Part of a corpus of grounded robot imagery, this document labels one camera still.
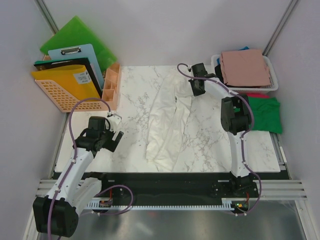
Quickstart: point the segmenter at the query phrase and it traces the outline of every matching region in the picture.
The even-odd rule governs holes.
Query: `yellow folder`
[[[33,71],[31,74],[36,80],[55,81],[78,100],[100,98],[84,65],[60,66],[42,71]]]

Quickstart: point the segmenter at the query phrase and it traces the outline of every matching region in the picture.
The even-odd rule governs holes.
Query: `blue clipboard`
[[[94,72],[96,73],[96,78],[99,82],[100,88],[104,88],[105,80],[100,72],[95,50],[91,44],[49,50],[48,54],[52,60],[88,58],[90,63],[93,64]]]

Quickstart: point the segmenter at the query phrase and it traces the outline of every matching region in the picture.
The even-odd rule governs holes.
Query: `paper label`
[[[78,84],[87,84],[91,82],[91,77],[87,70],[80,73],[74,73],[73,76],[75,77]]]

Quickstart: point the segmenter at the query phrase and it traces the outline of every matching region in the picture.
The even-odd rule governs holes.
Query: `gray wall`
[[[270,54],[289,169],[302,179],[320,224],[320,1],[303,0]]]
[[[20,240],[63,114],[30,72],[52,33],[33,0],[0,3],[0,239]]]
[[[290,0],[44,0],[59,28],[78,15],[124,66],[210,64],[264,49]]]

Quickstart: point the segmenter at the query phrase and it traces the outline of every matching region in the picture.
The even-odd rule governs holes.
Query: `blue cloth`
[[[244,48],[241,48],[238,51],[248,50],[248,49],[250,49],[250,48],[248,46],[245,46]],[[218,65],[220,64],[220,57],[216,60],[216,62],[218,63]]]

